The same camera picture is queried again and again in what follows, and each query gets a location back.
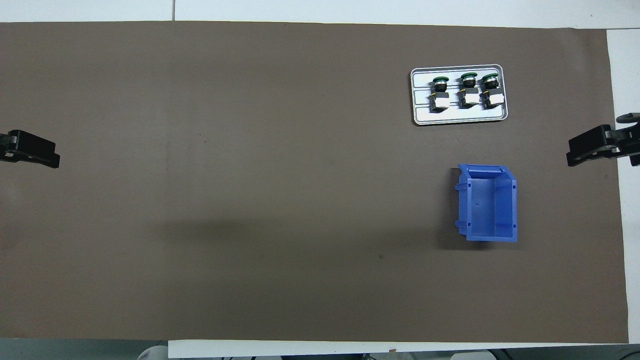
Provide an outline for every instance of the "blue plastic bin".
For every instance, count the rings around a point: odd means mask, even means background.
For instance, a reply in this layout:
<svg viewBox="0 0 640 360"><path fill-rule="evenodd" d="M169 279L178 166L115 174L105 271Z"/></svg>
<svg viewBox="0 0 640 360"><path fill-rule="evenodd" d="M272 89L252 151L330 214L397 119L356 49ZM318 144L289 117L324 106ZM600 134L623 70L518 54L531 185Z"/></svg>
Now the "blue plastic bin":
<svg viewBox="0 0 640 360"><path fill-rule="evenodd" d="M460 215L456 226L469 241L518 241L518 188L508 168L500 165L458 165L456 190Z"/></svg>

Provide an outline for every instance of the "brown mat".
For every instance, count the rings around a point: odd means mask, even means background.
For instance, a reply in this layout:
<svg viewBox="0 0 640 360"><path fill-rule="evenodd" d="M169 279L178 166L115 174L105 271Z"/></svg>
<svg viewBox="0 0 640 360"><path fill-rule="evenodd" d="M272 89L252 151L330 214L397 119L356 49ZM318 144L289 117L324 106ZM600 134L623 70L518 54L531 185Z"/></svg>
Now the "brown mat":
<svg viewBox="0 0 640 360"><path fill-rule="evenodd" d="M627 341L604 30L2 24L0 336ZM499 63L509 118L417 127L415 67ZM518 243L457 233L458 163L518 179Z"/></svg>

